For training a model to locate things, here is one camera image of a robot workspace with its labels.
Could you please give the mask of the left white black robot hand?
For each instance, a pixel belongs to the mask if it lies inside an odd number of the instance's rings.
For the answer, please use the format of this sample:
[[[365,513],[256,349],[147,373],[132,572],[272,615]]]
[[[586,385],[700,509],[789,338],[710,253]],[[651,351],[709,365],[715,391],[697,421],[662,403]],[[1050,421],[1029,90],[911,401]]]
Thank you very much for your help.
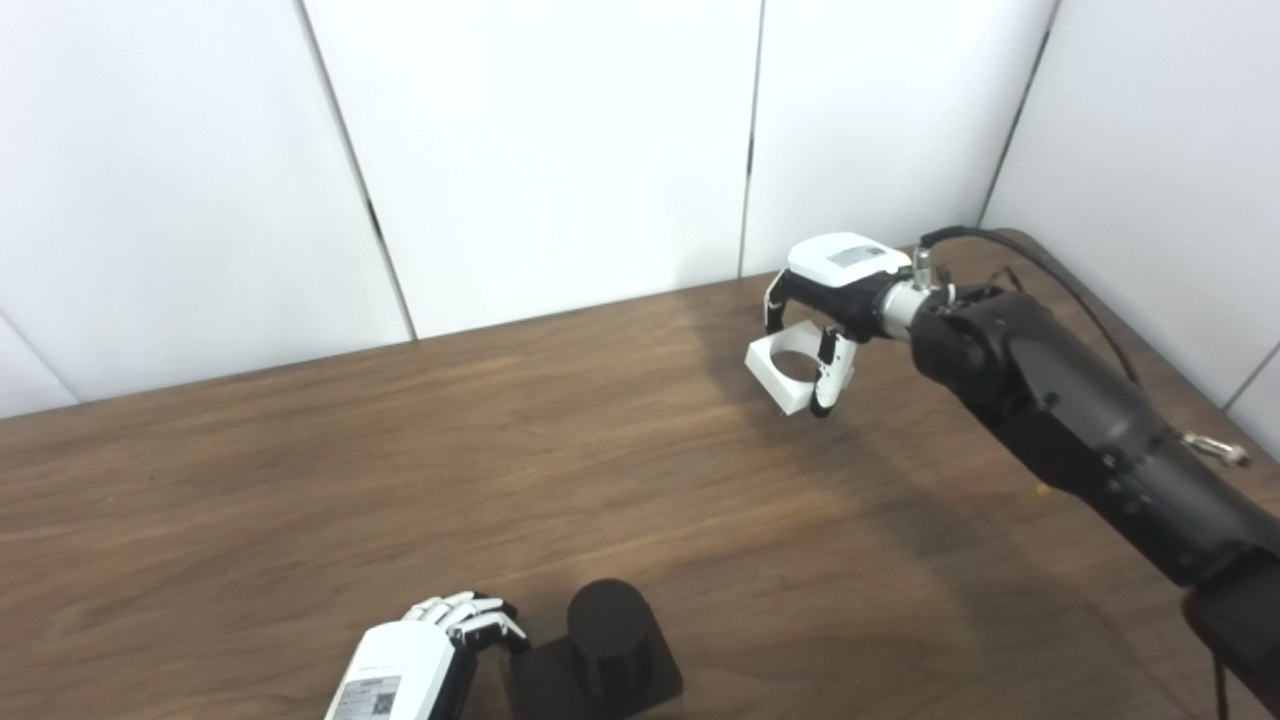
[[[458,719],[490,647],[531,650],[513,605],[476,591],[420,601],[364,633],[325,716]]]

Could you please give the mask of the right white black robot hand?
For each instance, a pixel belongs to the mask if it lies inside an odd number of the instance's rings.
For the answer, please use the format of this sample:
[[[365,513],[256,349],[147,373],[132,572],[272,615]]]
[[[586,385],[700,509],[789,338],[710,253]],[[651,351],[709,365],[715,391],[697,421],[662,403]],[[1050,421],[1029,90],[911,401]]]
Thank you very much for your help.
[[[762,316],[768,336],[785,329],[785,311],[801,304],[829,319],[819,331],[810,414],[826,418],[854,375],[860,346],[887,337],[883,301],[908,281],[913,260],[902,251],[852,232],[820,234],[795,245],[768,284]]]

